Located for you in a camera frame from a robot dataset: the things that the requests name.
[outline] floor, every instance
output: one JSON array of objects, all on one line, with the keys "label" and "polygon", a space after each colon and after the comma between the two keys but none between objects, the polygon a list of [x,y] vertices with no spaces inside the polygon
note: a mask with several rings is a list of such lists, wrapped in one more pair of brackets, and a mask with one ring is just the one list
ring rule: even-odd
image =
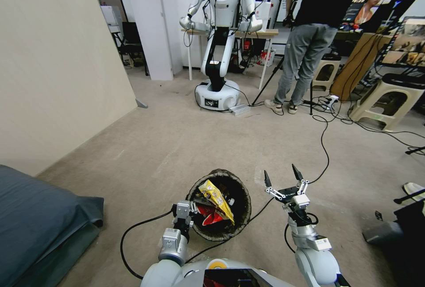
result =
[{"label": "floor", "polygon": [[[173,81],[161,82],[151,81],[140,68],[128,73],[137,97],[149,108],[130,112],[39,176],[78,195],[105,198],[104,228],[61,287],[138,286],[139,281],[122,264],[121,235],[132,224],[168,211],[213,169],[224,168],[239,176],[256,213],[269,200],[264,170],[276,188],[285,188],[296,183],[291,163],[312,180],[327,162],[320,143],[325,123],[313,120],[308,108],[284,116],[264,106],[242,116],[212,112],[194,101],[194,88],[203,79],[197,70],[193,81],[188,80],[187,70]],[[245,74],[226,78],[236,81],[252,102],[260,73],[261,67],[255,66]],[[272,98],[278,77],[260,100]],[[398,130],[425,134],[424,122],[423,116],[410,112]],[[397,136],[410,144],[424,143],[417,136]],[[394,219],[398,206],[392,200],[403,196],[403,183],[425,185],[424,157],[406,155],[406,147],[387,135],[337,120],[329,124],[323,142],[330,165],[307,190],[312,202],[309,211],[320,220],[317,230],[329,237],[333,254],[352,286],[395,286],[381,252],[365,243],[361,232],[378,222],[375,210],[384,220]],[[143,274],[157,261],[161,235],[170,222],[166,217],[129,233],[125,254],[135,271]],[[283,241],[286,222],[279,203],[272,202],[237,238],[199,259],[231,257],[305,287]],[[191,232],[190,255],[210,245]]]}]

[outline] snack bag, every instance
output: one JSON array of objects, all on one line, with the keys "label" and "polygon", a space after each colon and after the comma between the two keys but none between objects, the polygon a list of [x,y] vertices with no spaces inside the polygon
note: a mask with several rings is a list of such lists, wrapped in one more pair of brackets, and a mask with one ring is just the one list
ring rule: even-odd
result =
[{"label": "snack bag", "polygon": [[218,211],[222,213],[221,216],[224,219],[229,219],[233,225],[235,224],[235,221],[233,220],[233,213],[230,210],[229,205],[223,198],[220,190],[216,188],[210,180],[206,180],[204,184],[198,187],[198,189],[205,196],[205,198],[217,206]]}]

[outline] plastic stool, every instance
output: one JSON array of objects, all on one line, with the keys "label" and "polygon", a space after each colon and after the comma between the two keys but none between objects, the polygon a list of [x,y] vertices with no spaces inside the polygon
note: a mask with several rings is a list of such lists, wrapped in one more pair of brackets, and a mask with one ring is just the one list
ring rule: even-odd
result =
[{"label": "plastic stool", "polygon": [[[319,66],[317,67],[316,71],[313,75],[313,86],[324,86],[325,91],[329,91],[333,80],[335,79],[336,73],[338,72],[338,69],[340,67],[341,63],[341,57],[337,56],[335,54],[325,54],[323,58],[319,62]],[[326,80],[318,80],[319,74],[321,74],[321,71],[325,69],[325,67],[333,66],[332,73],[330,74],[329,78]]]},{"label": "plastic stool", "polygon": [[[423,78],[408,77],[404,74],[386,74],[352,108],[350,118],[359,121],[363,117],[385,123],[384,131],[391,132],[410,111],[425,90]],[[397,93],[389,102],[381,102],[387,93]],[[382,114],[373,112],[374,105],[384,109]]]}]

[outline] black chair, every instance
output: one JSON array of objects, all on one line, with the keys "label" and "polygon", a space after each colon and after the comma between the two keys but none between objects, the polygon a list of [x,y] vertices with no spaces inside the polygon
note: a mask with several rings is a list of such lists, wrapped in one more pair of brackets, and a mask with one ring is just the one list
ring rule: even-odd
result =
[{"label": "black chair", "polygon": [[128,54],[134,65],[134,54],[141,54],[145,65],[145,74],[149,75],[149,70],[146,63],[145,53],[143,52],[142,43],[140,41],[139,32],[137,31],[136,23],[123,22],[123,40],[121,46],[118,47],[118,52],[121,55],[121,60],[124,63],[124,54]]}]

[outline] computer screen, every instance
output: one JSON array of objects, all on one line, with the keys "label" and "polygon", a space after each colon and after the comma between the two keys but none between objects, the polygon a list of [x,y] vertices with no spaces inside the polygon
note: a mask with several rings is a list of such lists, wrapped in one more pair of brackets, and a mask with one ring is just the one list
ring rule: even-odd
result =
[{"label": "computer screen", "polygon": [[252,269],[206,269],[204,287],[272,287]]},{"label": "computer screen", "polygon": [[425,68],[425,16],[405,17],[378,63]]},{"label": "computer screen", "polygon": [[386,29],[394,29],[399,19],[415,0],[384,0],[366,22],[360,24],[364,32],[381,33]]}]

